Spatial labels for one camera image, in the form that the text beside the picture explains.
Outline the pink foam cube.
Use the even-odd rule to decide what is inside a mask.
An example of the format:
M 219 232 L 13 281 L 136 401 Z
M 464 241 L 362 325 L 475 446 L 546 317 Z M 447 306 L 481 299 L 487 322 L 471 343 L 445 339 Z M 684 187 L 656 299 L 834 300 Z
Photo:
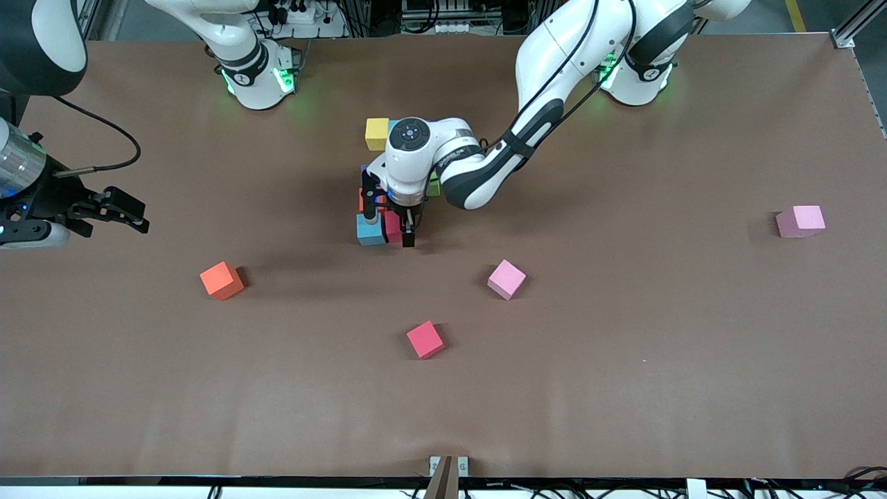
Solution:
M 503 259 L 487 280 L 487 286 L 504 300 L 511 300 L 522 287 L 527 275 L 514 264 Z
M 826 229 L 823 211 L 818 205 L 796 205 L 775 217 L 783 239 L 805 239 Z

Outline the white power strip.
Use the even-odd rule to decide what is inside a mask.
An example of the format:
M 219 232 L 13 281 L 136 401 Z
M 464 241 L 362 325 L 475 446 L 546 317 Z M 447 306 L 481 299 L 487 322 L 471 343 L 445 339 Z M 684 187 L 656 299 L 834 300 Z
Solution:
M 313 24 L 317 16 L 315 0 L 266 0 L 266 6 L 273 26 Z

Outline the silver metal bracket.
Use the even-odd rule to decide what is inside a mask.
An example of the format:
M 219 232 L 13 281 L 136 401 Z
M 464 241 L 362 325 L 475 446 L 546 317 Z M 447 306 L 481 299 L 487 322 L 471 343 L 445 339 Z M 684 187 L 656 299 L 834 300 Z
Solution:
M 440 464 L 442 457 L 440 455 L 432 455 L 430 459 L 428 459 L 428 477 L 432 477 L 434 472 L 437 470 L 438 464 Z M 470 477 L 470 468 L 469 468 L 469 458 L 468 457 L 456 457 L 454 458 L 454 462 L 457 464 L 457 474 L 459 474 L 460 478 L 469 478 Z

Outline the aluminium frame profile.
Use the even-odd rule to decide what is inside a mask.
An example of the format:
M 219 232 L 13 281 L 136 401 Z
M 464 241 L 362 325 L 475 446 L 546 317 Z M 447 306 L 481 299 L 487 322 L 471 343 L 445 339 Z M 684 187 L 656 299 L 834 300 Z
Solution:
M 831 29 L 830 35 L 834 47 L 837 49 L 855 47 L 854 38 L 885 10 L 887 10 L 887 0 L 865 0 L 847 19 Z

